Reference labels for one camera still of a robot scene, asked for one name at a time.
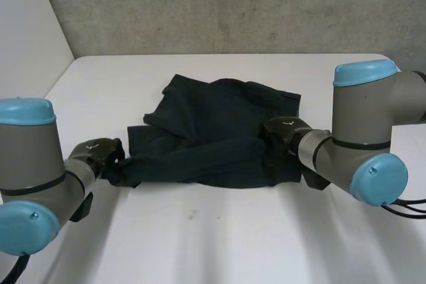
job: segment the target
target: white tabletop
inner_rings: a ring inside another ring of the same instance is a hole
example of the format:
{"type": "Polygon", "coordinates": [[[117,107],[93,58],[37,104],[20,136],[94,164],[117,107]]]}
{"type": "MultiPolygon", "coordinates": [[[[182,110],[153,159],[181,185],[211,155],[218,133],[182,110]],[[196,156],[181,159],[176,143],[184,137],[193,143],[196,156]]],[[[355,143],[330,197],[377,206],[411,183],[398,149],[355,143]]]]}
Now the white tabletop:
{"type": "MultiPolygon", "coordinates": [[[[300,117],[331,128],[336,65],[380,55],[187,55],[77,59],[48,95],[64,156],[84,140],[142,124],[178,73],[236,78],[302,95],[300,117]]],[[[426,126],[394,129],[405,161],[404,198],[426,198],[426,126]]],[[[101,181],[90,216],[67,225],[37,259],[55,261],[43,283],[424,283],[426,221],[403,219],[335,186],[229,190],[199,184],[101,181]]]]}

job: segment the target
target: robotic arm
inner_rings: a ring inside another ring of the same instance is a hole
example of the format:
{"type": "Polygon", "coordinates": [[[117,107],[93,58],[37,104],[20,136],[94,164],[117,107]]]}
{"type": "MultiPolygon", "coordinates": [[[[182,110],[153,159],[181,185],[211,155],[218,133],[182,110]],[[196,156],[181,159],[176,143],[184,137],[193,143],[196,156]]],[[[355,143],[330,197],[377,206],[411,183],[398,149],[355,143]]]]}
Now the robotic arm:
{"type": "Polygon", "coordinates": [[[119,139],[79,144],[63,160],[52,104],[0,100],[0,251],[34,254],[89,214],[96,179],[124,158],[119,139]]]}
{"type": "Polygon", "coordinates": [[[369,205],[393,203],[408,171],[389,153],[392,126],[426,122],[426,76],[367,61],[338,66],[333,86],[332,133],[282,117],[265,122],[262,136],[280,156],[298,157],[309,186],[331,182],[369,205]]]}

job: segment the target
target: light blue joint cap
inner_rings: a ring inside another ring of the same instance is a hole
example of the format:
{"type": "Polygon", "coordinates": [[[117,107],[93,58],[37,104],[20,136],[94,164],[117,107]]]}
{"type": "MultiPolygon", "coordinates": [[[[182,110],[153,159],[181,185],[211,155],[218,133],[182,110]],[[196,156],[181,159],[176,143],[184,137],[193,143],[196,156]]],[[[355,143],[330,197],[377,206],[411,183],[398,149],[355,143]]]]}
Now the light blue joint cap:
{"type": "Polygon", "coordinates": [[[392,60],[373,60],[339,65],[334,72],[334,86],[356,86],[387,78],[398,69],[392,60]]]}
{"type": "Polygon", "coordinates": [[[365,161],[352,177],[349,191],[371,206],[389,205],[404,191],[408,170],[395,154],[383,153],[365,161]]]}
{"type": "Polygon", "coordinates": [[[0,124],[41,126],[56,121],[52,102],[41,98],[0,99],[0,124]]]}
{"type": "Polygon", "coordinates": [[[44,249],[60,230],[59,220],[45,206],[30,201],[0,205],[0,251],[34,254],[44,249]]]}

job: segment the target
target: black cable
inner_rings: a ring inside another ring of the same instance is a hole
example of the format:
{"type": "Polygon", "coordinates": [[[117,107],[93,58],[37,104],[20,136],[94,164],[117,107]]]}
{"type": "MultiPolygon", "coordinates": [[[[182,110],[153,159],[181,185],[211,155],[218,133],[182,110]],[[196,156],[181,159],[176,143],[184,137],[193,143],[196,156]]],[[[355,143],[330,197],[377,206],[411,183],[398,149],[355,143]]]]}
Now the black cable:
{"type": "Polygon", "coordinates": [[[398,199],[395,202],[393,202],[392,204],[400,205],[400,204],[424,204],[424,203],[426,203],[426,199],[422,199],[422,200],[401,200],[401,199],[398,199]]]}
{"type": "Polygon", "coordinates": [[[15,284],[27,267],[29,255],[25,254],[18,258],[15,266],[0,284],[15,284]]]}
{"type": "Polygon", "coordinates": [[[403,207],[403,208],[406,208],[408,210],[417,212],[417,213],[426,213],[426,210],[420,210],[420,209],[417,209],[417,208],[413,208],[412,206],[409,206],[408,204],[398,204],[398,205],[403,207]]]}
{"type": "Polygon", "coordinates": [[[402,217],[406,217],[408,219],[426,219],[426,214],[423,214],[423,215],[406,214],[406,213],[399,212],[397,210],[391,209],[388,206],[381,206],[381,207],[383,209],[385,209],[386,211],[391,212],[392,214],[399,215],[399,216],[402,216],[402,217]]]}

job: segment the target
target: black garment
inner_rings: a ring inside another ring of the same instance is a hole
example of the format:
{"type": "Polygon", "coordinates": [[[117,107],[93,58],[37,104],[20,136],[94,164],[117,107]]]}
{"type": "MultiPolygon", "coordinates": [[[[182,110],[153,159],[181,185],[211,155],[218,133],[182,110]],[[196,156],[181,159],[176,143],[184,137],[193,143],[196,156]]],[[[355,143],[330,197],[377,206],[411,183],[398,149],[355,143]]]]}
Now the black garment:
{"type": "Polygon", "coordinates": [[[130,158],[103,178],[114,186],[141,182],[198,182],[223,188],[258,188],[299,182],[297,161],[276,162],[258,138],[260,124],[297,116],[300,95],[221,79],[210,84],[174,76],[144,122],[128,128],[130,158]]]}

